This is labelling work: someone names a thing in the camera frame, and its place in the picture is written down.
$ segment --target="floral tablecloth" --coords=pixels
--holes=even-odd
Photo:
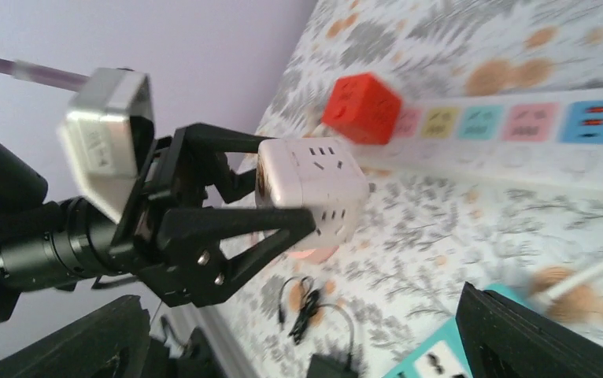
[[[321,109],[340,76],[365,71],[407,101],[603,87],[603,0],[319,0],[258,133],[307,134],[309,107]],[[241,169],[254,166],[249,156]],[[279,289],[291,276],[314,277],[353,314],[360,376],[381,377],[453,316],[464,281],[526,295],[603,258],[602,202],[367,173],[376,191],[351,243],[322,265],[282,256],[220,307],[263,377],[303,377],[312,353],[345,358],[347,326],[331,311],[293,346],[292,284],[279,330]],[[603,346],[603,278],[549,316]]]

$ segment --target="robotic arm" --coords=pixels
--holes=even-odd
[[[302,208],[203,207],[208,186],[228,203],[254,190],[255,169],[235,173],[226,153],[256,153],[266,138],[192,124],[155,139],[152,113],[142,111],[150,109],[150,96],[139,87],[128,91],[130,76],[118,77],[112,83],[89,80],[73,101],[87,94],[91,101],[68,112],[81,130],[108,132],[112,142],[127,136],[121,153],[130,154],[130,168],[115,164],[105,174],[94,159],[91,170],[95,154],[71,161],[75,177],[84,179],[83,191],[93,190],[88,198],[44,203],[46,181],[0,144],[0,322],[9,319],[21,292],[71,291],[80,280],[127,273],[168,306],[222,303],[316,227]],[[96,151],[95,138],[72,140]],[[116,156],[104,152],[99,156]],[[120,186],[110,186],[114,180]],[[278,231],[233,258],[220,249],[223,239],[269,230]]]

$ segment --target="screw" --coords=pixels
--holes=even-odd
[[[204,251],[204,252],[202,252],[202,255],[198,259],[198,264],[206,265],[207,262],[209,262],[209,252]]]

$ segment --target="socket outlet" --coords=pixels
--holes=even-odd
[[[471,106],[464,112],[457,137],[459,139],[489,140],[501,123],[503,106]]]
[[[422,127],[422,137],[448,138],[452,134],[460,111],[461,109],[456,106],[442,106],[429,110]]]
[[[343,79],[335,85],[335,109],[324,121],[345,122],[355,117],[361,100],[361,93],[366,90],[367,82],[363,80]]]
[[[558,102],[513,106],[508,114],[503,140],[542,142],[557,119]]]
[[[422,378],[469,378],[445,340],[437,342],[412,365]]]
[[[369,185],[336,138],[270,139],[260,144],[257,207],[305,207],[316,230],[290,250],[333,247],[350,241]]]
[[[564,130],[561,132],[560,141],[603,144],[603,100],[573,103]]]

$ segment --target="white cube socket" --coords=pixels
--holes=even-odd
[[[257,207],[304,207],[316,221],[315,232],[290,251],[350,241],[368,195],[364,173],[336,138],[270,139],[260,144]]]

